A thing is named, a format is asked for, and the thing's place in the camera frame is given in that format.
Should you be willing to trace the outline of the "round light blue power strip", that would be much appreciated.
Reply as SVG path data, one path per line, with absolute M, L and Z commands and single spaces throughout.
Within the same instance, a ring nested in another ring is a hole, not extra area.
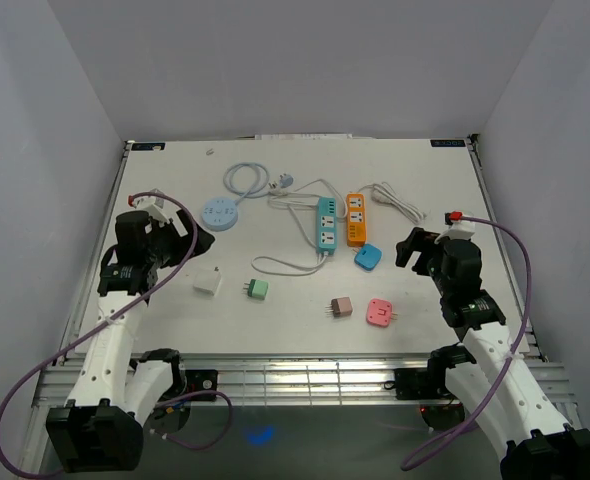
M 238 221 L 237 203 L 227 197 L 215 197 L 206 202 L 201 212 L 203 225 L 211 231 L 225 231 Z

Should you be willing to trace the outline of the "white charger plug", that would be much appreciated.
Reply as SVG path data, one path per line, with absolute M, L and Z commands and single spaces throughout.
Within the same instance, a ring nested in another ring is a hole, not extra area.
M 200 269 L 193 279 L 193 289 L 209 296 L 215 296 L 219 290 L 222 273 L 218 267 L 213 269 Z

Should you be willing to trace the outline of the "green charger plug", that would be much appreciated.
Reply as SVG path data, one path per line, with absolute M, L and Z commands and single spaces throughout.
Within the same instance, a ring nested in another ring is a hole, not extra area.
M 269 283 L 265 280 L 250 279 L 244 284 L 246 295 L 255 300 L 264 301 L 269 289 Z

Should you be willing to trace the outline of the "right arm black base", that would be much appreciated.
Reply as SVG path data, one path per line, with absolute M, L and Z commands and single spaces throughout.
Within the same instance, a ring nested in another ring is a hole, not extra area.
M 454 400 L 446 388 L 445 371 L 429 368 L 397 368 L 393 384 L 397 400 Z

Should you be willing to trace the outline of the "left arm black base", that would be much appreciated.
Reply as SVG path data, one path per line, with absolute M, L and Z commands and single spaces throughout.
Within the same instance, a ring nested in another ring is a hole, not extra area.
M 199 392 L 192 401 L 215 402 L 217 396 L 213 391 L 218 389 L 219 372 L 214 369 L 187 369 L 183 371 L 184 388 L 180 395 Z

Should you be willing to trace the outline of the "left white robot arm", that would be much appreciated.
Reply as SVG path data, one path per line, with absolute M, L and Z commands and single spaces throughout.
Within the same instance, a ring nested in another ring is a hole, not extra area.
M 214 238 L 184 210 L 186 229 L 152 210 L 120 214 L 116 242 L 103 255 L 97 288 L 99 332 L 90 338 L 64 406 L 49 411 L 46 429 L 67 473 L 130 471 L 142 456 L 144 425 L 161 400 L 187 391 L 178 351 L 160 348 L 133 361 L 136 333 L 159 286 L 158 272 L 177 272 Z

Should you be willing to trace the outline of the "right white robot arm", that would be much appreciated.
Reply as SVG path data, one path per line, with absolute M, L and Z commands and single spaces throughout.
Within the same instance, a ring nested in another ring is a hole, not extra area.
M 426 382 L 469 415 L 437 439 L 446 443 L 478 426 L 504 479 L 590 479 L 590 431 L 571 425 L 516 351 L 503 312 L 482 287 L 482 253 L 471 237 L 456 222 L 442 234 L 416 227 L 396 246 L 399 267 L 419 255 L 412 269 L 434 282 L 458 337 L 431 353 Z

